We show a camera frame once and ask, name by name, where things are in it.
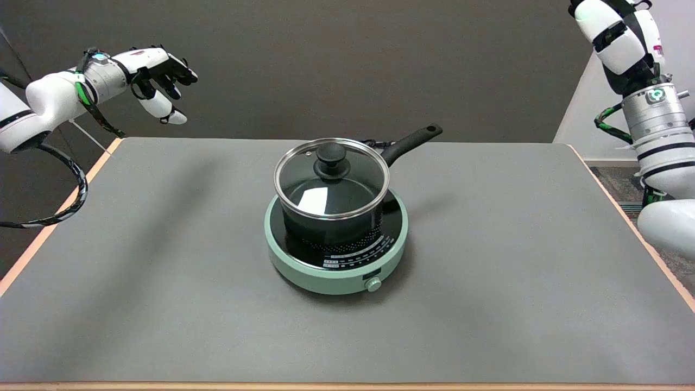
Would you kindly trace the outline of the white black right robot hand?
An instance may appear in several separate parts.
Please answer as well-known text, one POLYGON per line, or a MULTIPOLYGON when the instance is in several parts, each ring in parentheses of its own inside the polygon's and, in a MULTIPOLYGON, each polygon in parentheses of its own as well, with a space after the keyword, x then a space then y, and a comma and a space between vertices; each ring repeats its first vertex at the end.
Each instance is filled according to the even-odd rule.
POLYGON ((652 6, 651 1, 570 1, 568 6, 619 96, 667 82, 652 6))

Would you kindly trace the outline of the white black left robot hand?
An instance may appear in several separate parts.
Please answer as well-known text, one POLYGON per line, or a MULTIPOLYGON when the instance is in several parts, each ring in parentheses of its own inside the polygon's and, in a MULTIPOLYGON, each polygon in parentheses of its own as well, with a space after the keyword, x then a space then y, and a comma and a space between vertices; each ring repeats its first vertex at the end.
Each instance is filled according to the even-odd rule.
POLYGON ((173 100, 181 99, 178 85, 190 86, 198 82, 198 74, 185 59, 178 59, 163 47, 134 50, 129 59, 143 60, 135 68, 131 80, 132 94, 147 113, 161 124, 181 125, 188 121, 186 114, 177 109, 173 100))

